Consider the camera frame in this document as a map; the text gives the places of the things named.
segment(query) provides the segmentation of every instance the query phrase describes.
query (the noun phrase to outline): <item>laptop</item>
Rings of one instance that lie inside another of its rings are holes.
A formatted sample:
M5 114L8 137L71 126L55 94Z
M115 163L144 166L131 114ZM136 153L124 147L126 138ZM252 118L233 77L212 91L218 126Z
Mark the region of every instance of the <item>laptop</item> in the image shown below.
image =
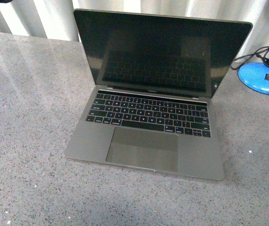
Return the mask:
M247 22L75 9L96 84L65 156L222 180L211 98Z

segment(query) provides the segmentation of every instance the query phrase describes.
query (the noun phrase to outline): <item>black keyboard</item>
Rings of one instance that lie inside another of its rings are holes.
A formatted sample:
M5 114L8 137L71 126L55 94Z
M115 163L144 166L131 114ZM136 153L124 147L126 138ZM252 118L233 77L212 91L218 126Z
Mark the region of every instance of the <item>black keyboard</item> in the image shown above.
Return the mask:
M86 121L211 137L204 102L99 90Z

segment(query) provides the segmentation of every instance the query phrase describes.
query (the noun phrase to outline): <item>granite countertop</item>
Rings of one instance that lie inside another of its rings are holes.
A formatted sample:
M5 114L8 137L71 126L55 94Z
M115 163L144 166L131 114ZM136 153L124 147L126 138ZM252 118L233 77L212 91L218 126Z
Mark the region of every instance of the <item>granite countertop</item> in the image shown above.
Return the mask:
M65 158L93 87L80 43L0 33L0 225L269 225L269 96L228 72L210 181Z

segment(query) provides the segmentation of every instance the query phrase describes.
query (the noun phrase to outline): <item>laptop lid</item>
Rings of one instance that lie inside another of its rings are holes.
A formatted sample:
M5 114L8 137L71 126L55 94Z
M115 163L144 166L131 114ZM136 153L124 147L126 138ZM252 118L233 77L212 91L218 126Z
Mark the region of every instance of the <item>laptop lid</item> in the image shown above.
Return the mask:
M75 9L96 85L211 98L248 36L247 22Z

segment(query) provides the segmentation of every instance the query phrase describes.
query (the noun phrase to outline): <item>trackpad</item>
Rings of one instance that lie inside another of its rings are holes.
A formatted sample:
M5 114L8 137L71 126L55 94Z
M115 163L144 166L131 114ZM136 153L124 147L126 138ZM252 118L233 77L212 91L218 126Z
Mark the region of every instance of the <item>trackpad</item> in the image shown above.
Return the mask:
M178 136L116 127L107 162L177 172Z

